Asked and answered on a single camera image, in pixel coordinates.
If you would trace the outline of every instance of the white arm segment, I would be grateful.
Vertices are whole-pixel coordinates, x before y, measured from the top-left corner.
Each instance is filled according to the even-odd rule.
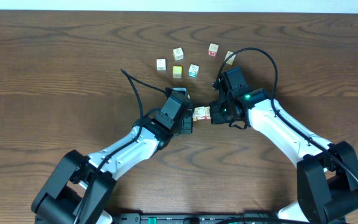
[[[98,167],[108,154],[136,137],[138,131],[139,127],[135,126],[127,136],[118,140],[111,146],[103,149],[102,151],[89,154],[89,163]],[[103,165],[101,172],[110,172],[114,180],[118,180],[120,176],[125,174],[134,165],[150,158],[157,150],[159,143],[160,141],[155,138],[153,133],[146,128],[142,128],[142,132],[138,140],[115,153],[115,155],[113,155],[107,163]]]
[[[288,122],[297,127],[307,136],[312,137],[319,145],[326,149],[329,148],[328,144],[331,143],[330,141],[321,138],[304,127],[295,118],[283,110],[277,100],[274,100],[274,105]],[[281,151],[284,152],[295,167],[297,162],[303,160],[303,156],[307,154],[314,156],[321,152],[315,146],[309,145],[307,140],[294,132],[294,130],[288,127],[279,117],[274,115],[270,100],[264,100],[255,104],[255,107],[248,110],[248,116],[250,125],[255,130],[266,135]]]

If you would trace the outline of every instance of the black bracket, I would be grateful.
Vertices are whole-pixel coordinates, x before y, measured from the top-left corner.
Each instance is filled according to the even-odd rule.
[[[358,160],[353,147],[343,141],[328,149],[358,178]],[[326,179],[324,168],[336,171]],[[310,222],[330,223],[358,209],[358,185],[347,172],[322,152],[297,163],[298,203]]]
[[[87,166],[88,158],[76,150],[67,153],[34,199],[31,210],[37,214],[36,223],[72,224],[81,197],[67,186],[70,180],[78,183],[79,177],[86,184],[92,176]],[[100,173],[95,180],[79,224],[96,223],[104,210],[116,181],[108,172]]]

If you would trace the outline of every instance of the small white cube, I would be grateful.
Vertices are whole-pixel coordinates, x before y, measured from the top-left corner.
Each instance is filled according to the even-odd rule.
[[[208,49],[208,55],[212,57],[216,57],[216,54],[218,53],[218,44],[210,44]]]
[[[157,71],[166,71],[167,64],[165,63],[165,59],[157,59]]]
[[[224,59],[226,60],[228,58],[228,56],[230,56],[232,54],[233,54],[233,52],[228,51],[226,54],[226,57]],[[227,60],[226,63],[228,63],[229,65],[232,65],[235,57],[236,57],[236,55],[233,55],[233,57],[231,57],[229,60]]]
[[[199,69],[200,69],[199,66],[191,64],[190,68],[189,68],[189,76],[191,76],[193,78],[197,78],[197,74],[198,74]]]
[[[178,49],[173,49],[173,57],[175,58],[175,60],[181,60],[185,57],[181,47],[179,47]]]

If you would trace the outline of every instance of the wooden table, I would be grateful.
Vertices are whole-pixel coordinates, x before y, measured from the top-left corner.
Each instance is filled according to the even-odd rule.
[[[176,62],[177,47],[185,59]],[[184,86],[205,106],[218,97],[211,83],[226,52],[243,47],[276,60],[277,99],[290,114],[358,156],[358,15],[0,11],[0,223],[34,221],[30,205],[68,151],[99,151],[129,132],[139,109],[120,68],[159,88]],[[241,53],[238,65],[255,88],[272,90],[262,54]],[[145,111],[163,105],[159,92],[137,88]],[[296,169],[265,136],[198,121],[121,177],[109,210],[242,213],[294,200]],[[348,221],[358,223],[358,211]]]

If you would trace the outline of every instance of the red and white cube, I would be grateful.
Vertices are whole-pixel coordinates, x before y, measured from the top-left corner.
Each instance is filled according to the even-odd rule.
[[[218,44],[210,44],[208,49],[208,55],[212,57],[216,57],[216,54],[218,54]]]

